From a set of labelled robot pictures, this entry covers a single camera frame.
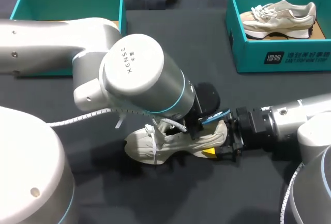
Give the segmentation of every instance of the cable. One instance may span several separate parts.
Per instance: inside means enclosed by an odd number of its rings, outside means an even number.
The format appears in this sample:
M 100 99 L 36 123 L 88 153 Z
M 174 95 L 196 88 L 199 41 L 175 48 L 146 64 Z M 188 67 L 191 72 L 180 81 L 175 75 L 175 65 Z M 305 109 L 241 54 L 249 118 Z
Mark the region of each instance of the cable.
M 230 113 L 230 109 L 227 109 L 226 111 L 221 111 L 221 112 L 219 112 L 217 114 L 214 114 L 213 116 L 209 117 L 207 120 L 205 120 L 204 122 L 202 122 L 202 124 L 204 125 L 204 124 L 207 124 L 209 122 L 212 122 L 212 121 L 214 121 L 216 119 L 222 118 L 222 117 L 226 116 L 229 113 Z
M 90 119 L 90 118 L 93 118 L 93 117 L 96 117 L 96 116 L 99 116 L 99 115 L 102 115 L 102 114 L 107 114 L 107 113 L 124 113 L 124 114 L 128 113 L 128 114 L 145 115 L 145 116 L 160 120 L 162 122 L 168 123 L 170 125 L 173 125 L 173 126 L 177 127 L 182 132 L 187 131 L 187 128 L 184 125 L 182 125 L 182 124 L 180 124 L 176 121 L 173 121 L 171 119 L 162 118 L 160 116 L 149 114 L 149 113 L 146 113 L 146 112 L 143 112 L 143 111 L 128 110 L 128 109 L 121 109 L 121 108 L 101 109 L 101 110 L 97 110 L 97 111 L 94 111 L 94 112 L 91 112 L 91 113 L 88 113 L 88 114 L 83 114 L 83 115 L 80 115 L 80 116 L 77 116 L 75 118 L 71 118 L 71 119 L 68 119 L 68 120 L 65 120 L 65 121 L 48 123 L 48 125 L 50 127 L 66 126 L 66 125 L 70 125 L 70 124 L 73 124 L 73 123 L 76 123 L 76 122 L 84 121 L 84 120 L 87 120 L 87 119 Z
M 280 224 L 284 224 L 284 218 L 285 218 L 285 210 L 286 210 L 286 205 L 288 203 L 288 200 L 289 200 L 289 197 L 290 197 L 290 192 L 291 192 L 291 186 L 292 186 L 292 183 L 295 179 L 295 177 L 298 175 L 299 171 L 303 168 L 304 166 L 304 163 L 301 163 L 298 168 L 295 170 L 291 180 L 290 180 L 290 183 L 289 183 L 289 186 L 288 186 L 288 189 L 285 193 L 285 197 L 284 197 L 284 200 L 283 200 L 283 203 L 281 205 L 281 211 L 280 211 Z

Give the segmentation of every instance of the black table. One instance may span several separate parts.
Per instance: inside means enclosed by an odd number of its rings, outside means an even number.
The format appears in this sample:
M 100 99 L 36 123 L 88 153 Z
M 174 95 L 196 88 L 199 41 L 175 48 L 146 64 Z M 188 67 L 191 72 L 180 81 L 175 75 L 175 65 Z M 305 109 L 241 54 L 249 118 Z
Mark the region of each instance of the black table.
M 224 10 L 128 11 L 128 33 L 155 38 L 194 82 L 217 88 L 222 106 L 268 106 L 330 91 L 330 73 L 237 74 Z M 0 77 L 0 105 L 46 122 L 81 114 L 71 79 Z M 129 159 L 123 139 L 149 121 L 117 116 L 57 128 L 77 181 L 79 224 L 279 223 L 286 182 L 297 162 L 247 151 L 240 164 L 191 155 L 158 167 Z M 286 155 L 287 150 L 278 155 Z

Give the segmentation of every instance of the white sneaker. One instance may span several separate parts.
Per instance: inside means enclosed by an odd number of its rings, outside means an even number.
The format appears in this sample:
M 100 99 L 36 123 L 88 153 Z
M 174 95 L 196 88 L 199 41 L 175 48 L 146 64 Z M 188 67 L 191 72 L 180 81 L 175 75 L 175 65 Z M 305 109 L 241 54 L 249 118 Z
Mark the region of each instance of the white sneaker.
M 316 20 L 316 6 L 292 5 L 286 0 L 251 8 L 240 19 L 248 37 L 263 39 L 271 33 L 281 33 L 291 38 L 308 39 Z
M 130 134 L 125 140 L 125 152 L 132 159 L 160 165 L 172 154 L 187 151 L 198 157 L 206 157 L 201 152 L 224 144 L 228 129 L 224 121 L 208 123 L 200 132 L 199 138 L 192 140 L 189 134 L 177 133 L 166 136 L 165 131 L 170 126 L 161 123 L 158 126 L 145 125 L 145 128 Z

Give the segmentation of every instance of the white cable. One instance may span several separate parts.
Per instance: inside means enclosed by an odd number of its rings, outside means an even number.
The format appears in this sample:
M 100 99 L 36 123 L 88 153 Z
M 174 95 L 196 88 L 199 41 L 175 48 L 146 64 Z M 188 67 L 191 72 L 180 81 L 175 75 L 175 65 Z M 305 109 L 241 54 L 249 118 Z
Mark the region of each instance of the white cable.
M 304 166 L 304 163 L 301 163 L 298 168 L 296 168 L 291 180 L 290 180 L 290 183 L 289 183 L 289 186 L 288 186 L 288 189 L 285 193 L 285 197 L 284 197 L 284 200 L 283 200 L 283 204 L 281 205 L 281 210 L 280 210 L 280 224 L 284 224 L 284 218 L 285 218 L 285 210 L 286 210 L 286 205 L 288 203 L 288 200 L 289 200 L 289 197 L 290 197 L 290 192 L 291 192 L 291 186 L 292 186 L 292 183 L 295 179 L 295 177 L 298 175 L 299 171 L 302 169 L 302 167 Z
M 182 132 L 186 132 L 187 131 L 187 129 L 186 129 L 186 127 L 184 125 L 182 125 L 182 124 L 180 124 L 180 123 L 178 123 L 176 121 L 173 121 L 171 119 L 162 118 L 160 116 L 152 115 L 152 114 L 149 114 L 147 112 L 142 112 L 142 111 L 137 111 L 137 110 L 121 109 L 121 108 L 111 108 L 111 109 L 110 108 L 106 108 L 106 109 L 101 109 L 101 110 L 97 110 L 97 111 L 94 111 L 94 112 L 89 113 L 89 114 L 83 114 L 83 115 L 80 115 L 78 117 L 71 118 L 71 119 L 68 119 L 68 120 L 65 120 L 65 121 L 48 123 L 48 125 L 50 125 L 50 127 L 66 126 L 66 125 L 69 125 L 69 124 L 73 124 L 73 123 L 76 123 L 76 122 L 84 121 L 84 120 L 93 118 L 95 116 L 102 115 L 102 114 L 107 114 L 107 113 L 124 113 L 124 114 L 125 113 L 128 113 L 128 114 L 145 115 L 145 116 L 148 116 L 148 117 L 151 117 L 151 118 L 160 120 L 162 122 L 168 123 L 170 125 L 173 125 L 173 126 L 177 127 Z

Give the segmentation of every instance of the teal shoe box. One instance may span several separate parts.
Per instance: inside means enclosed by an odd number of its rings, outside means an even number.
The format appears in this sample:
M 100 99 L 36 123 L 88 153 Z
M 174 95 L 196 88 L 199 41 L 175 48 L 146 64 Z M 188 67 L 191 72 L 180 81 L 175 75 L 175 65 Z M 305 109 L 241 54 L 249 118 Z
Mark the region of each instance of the teal shoe box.
M 286 0 L 294 5 L 314 2 L 325 39 L 249 40 L 240 14 L 281 0 L 228 0 L 226 26 L 238 72 L 331 70 L 331 0 Z
M 124 0 L 17 0 L 11 20 L 63 21 L 100 17 L 118 22 L 125 36 L 127 31 Z M 35 76 L 70 76 L 71 68 Z

